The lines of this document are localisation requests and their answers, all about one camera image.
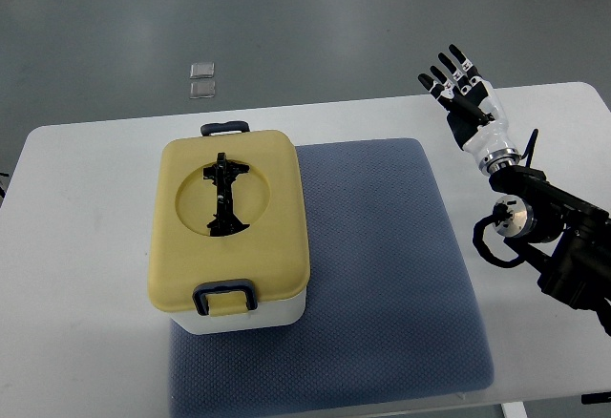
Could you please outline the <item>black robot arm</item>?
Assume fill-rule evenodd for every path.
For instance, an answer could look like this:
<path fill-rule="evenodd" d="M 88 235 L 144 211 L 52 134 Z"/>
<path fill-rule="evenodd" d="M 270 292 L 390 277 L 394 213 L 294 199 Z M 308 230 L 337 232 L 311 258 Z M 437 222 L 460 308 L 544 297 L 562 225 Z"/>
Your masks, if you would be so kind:
<path fill-rule="evenodd" d="M 491 188 L 503 195 L 491 215 L 474 225 L 473 244 L 488 263 L 523 263 L 539 273 L 540 291 L 576 310 L 597 314 L 610 331 L 610 214 L 551 184 L 531 167 L 538 130 L 524 166 L 495 164 Z"/>

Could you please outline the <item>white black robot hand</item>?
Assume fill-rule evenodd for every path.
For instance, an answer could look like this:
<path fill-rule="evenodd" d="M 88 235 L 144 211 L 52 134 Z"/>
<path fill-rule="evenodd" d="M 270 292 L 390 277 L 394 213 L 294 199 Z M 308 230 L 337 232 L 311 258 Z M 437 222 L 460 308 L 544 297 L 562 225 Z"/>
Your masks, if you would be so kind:
<path fill-rule="evenodd" d="M 474 158 L 485 176 L 519 164 L 521 153 L 509 139 L 509 121 L 493 85 L 454 44 L 438 60 L 445 69 L 431 66 L 418 80 L 447 112 L 457 146 Z"/>

